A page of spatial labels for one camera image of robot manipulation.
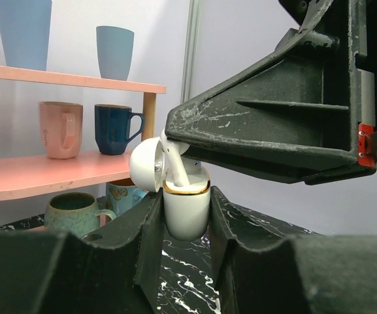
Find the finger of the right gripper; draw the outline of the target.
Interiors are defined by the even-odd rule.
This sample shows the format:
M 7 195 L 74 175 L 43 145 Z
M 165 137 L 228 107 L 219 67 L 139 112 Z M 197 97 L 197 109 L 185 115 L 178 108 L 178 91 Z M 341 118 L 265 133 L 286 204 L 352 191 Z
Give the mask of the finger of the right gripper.
M 291 29 L 272 54 L 172 109 L 165 133 L 190 158 L 269 181 L 372 175 L 348 44 L 343 27 Z

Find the white earbud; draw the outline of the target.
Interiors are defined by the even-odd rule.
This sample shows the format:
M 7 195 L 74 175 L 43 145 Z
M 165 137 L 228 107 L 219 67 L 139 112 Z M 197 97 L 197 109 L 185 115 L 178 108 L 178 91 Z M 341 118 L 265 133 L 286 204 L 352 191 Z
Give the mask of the white earbud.
M 189 145 L 168 139 L 165 130 L 161 131 L 160 140 L 163 151 L 170 163 L 174 184 L 176 186 L 188 186 L 189 179 L 181 155 L 187 151 Z

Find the white earbuds charging case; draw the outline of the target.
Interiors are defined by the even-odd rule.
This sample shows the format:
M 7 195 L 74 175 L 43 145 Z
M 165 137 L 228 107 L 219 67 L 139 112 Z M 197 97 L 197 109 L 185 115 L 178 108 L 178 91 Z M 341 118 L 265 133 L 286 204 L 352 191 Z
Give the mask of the white earbuds charging case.
M 189 179 L 188 186 L 176 186 L 160 137 L 144 140 L 131 153 L 130 177 L 148 192 L 163 192 L 168 233 L 179 241 L 194 241 L 208 225 L 210 176 L 200 161 L 181 155 Z

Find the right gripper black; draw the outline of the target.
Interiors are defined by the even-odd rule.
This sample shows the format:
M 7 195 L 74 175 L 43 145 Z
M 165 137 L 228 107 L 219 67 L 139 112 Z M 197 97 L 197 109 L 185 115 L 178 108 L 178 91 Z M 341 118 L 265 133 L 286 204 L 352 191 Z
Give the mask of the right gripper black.
M 304 91 L 282 105 L 303 135 L 278 142 L 281 164 L 377 161 L 377 1 L 282 1 L 299 24 L 282 41 L 280 67 L 297 67 Z

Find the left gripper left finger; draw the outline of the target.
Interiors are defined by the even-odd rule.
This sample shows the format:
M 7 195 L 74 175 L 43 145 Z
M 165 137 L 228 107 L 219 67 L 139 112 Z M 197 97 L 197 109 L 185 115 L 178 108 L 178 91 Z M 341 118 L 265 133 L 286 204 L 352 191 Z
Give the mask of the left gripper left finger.
M 163 234 L 161 192 L 84 238 L 0 231 L 0 313 L 154 313 Z

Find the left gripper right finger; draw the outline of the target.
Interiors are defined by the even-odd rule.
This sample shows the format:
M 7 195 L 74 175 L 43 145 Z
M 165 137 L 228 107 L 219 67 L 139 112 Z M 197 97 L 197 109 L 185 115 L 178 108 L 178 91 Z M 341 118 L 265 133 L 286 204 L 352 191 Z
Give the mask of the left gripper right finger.
M 377 235 L 319 235 L 211 189 L 214 287 L 222 313 L 377 313 Z

